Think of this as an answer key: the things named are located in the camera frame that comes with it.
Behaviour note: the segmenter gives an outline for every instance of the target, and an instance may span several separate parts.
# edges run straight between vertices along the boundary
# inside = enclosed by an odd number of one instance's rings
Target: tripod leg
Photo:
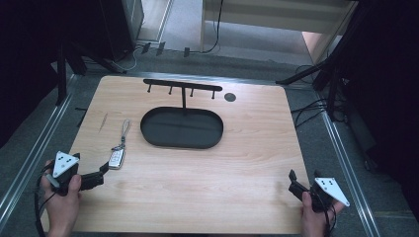
[[[73,72],[78,75],[85,75],[87,71],[86,64],[74,46],[68,43],[68,41],[65,42],[64,52],[68,65],[71,67]]]
[[[92,60],[96,61],[101,66],[105,67],[106,69],[110,70],[111,72],[121,73],[112,64],[110,64],[109,62],[105,61],[103,58],[95,55],[93,52],[91,52],[90,50],[86,49],[84,46],[82,46],[82,45],[80,45],[78,43],[75,43],[75,42],[73,42],[72,45],[74,46],[74,48],[76,48],[77,51],[81,52],[81,54],[84,54],[84,55],[92,58]]]

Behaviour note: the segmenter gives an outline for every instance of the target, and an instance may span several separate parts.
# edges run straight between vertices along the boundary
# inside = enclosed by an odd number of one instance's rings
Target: car key
[[[123,165],[124,157],[126,155],[126,133],[129,130],[129,119],[126,119],[123,124],[123,134],[121,137],[121,144],[112,148],[112,155],[109,159],[109,169],[118,170]]]

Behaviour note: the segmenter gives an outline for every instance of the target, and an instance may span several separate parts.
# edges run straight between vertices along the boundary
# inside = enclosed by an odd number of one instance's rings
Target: key
[[[123,165],[125,150],[123,148],[113,149],[111,158],[109,159],[109,168],[118,170]]]

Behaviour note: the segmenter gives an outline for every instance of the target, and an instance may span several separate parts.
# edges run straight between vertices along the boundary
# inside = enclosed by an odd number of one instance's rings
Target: white triangular marker
[[[334,178],[315,178],[315,183],[327,194],[349,206],[349,202]]]
[[[59,177],[62,173],[73,167],[73,165],[77,164],[79,160],[80,159],[77,157],[58,151],[55,156],[55,165],[53,166],[52,176],[54,178]]]

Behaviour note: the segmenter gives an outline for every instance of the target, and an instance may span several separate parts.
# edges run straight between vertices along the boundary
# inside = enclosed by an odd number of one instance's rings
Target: finger
[[[48,161],[46,161],[45,165],[47,166],[47,165],[49,165],[50,163],[51,163],[51,160],[48,160]],[[49,196],[49,195],[51,195],[51,194],[52,194],[52,189],[51,189],[50,182],[49,182],[49,180],[46,178],[46,176],[45,176],[45,175],[42,175],[42,177],[41,177],[41,186],[42,186],[42,188],[43,188],[43,190],[45,191],[45,194],[46,194],[47,196]]]
[[[302,193],[302,211],[312,210],[309,192]]]
[[[336,201],[336,203],[333,203],[333,206],[335,207],[336,214],[339,214],[339,212],[341,212],[343,208],[345,208],[345,204],[340,201]]]
[[[333,207],[334,208],[330,207],[327,211],[330,219],[335,217],[335,214],[339,214],[345,208],[345,205],[340,201],[336,201],[335,203],[333,203]]]
[[[71,180],[70,184],[68,185],[68,196],[74,196],[75,198],[79,197],[79,191],[81,187],[81,176],[74,175]]]

